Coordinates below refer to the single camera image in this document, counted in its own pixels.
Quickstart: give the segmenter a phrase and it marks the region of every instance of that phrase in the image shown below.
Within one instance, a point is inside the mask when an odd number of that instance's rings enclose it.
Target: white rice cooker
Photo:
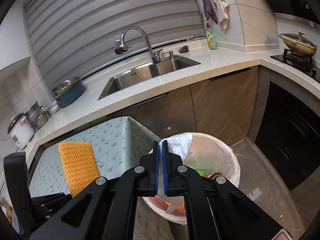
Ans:
[[[24,149],[35,134],[27,117],[20,113],[11,119],[8,127],[8,135],[14,140],[20,149]]]

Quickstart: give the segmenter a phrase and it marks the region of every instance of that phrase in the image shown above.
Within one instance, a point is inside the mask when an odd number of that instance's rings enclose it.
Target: kitchen cabinet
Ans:
[[[130,116],[160,138],[184,132],[196,132],[190,86],[175,89],[155,98],[107,117],[110,120],[120,116]]]
[[[190,85],[197,132],[231,146],[246,138],[252,119],[258,67]]]
[[[306,104],[270,82],[255,144],[293,190],[320,165],[320,117]]]

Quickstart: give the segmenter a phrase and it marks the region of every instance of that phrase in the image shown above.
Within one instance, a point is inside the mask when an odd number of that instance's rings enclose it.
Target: white countertop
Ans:
[[[110,77],[126,69],[151,61],[150,55],[145,53],[119,63],[85,81],[84,94],[76,102],[62,108],[53,115],[36,132],[29,145],[24,149],[28,166],[31,164],[40,145],[81,125],[176,88],[251,66],[263,65],[272,69],[300,84],[320,99],[320,84],[318,82],[299,70],[270,58],[271,55],[282,54],[279,49],[251,53],[224,48],[208,50],[206,41],[200,40],[169,46],[164,51],[173,50],[177,54],[177,49],[186,44],[189,46],[190,51],[182,54],[182,56],[200,62],[200,65],[152,78],[111,94],[99,101],[98,98]]]

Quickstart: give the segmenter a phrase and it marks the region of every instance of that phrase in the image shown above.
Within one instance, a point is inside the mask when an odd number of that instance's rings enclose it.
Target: trash can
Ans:
[[[183,164],[198,171],[219,172],[221,173],[220,175],[225,176],[233,185],[239,186],[240,165],[236,155],[228,145],[211,135],[192,133],[190,150]],[[163,187],[163,174],[159,171],[159,189],[161,185]],[[166,213],[171,203],[177,203],[178,201],[184,203],[183,197],[165,198],[165,202],[159,196],[144,197],[143,199],[151,209],[163,218],[185,225],[187,219],[183,204],[173,212]]]

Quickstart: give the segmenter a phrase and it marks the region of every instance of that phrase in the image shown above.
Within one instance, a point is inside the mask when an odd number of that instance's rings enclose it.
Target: stainless steel sink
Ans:
[[[158,64],[150,62],[141,66],[133,67],[111,77],[98,100],[145,80],[199,64],[199,62],[192,59],[182,57],[180,55],[174,55],[173,59],[167,57]]]

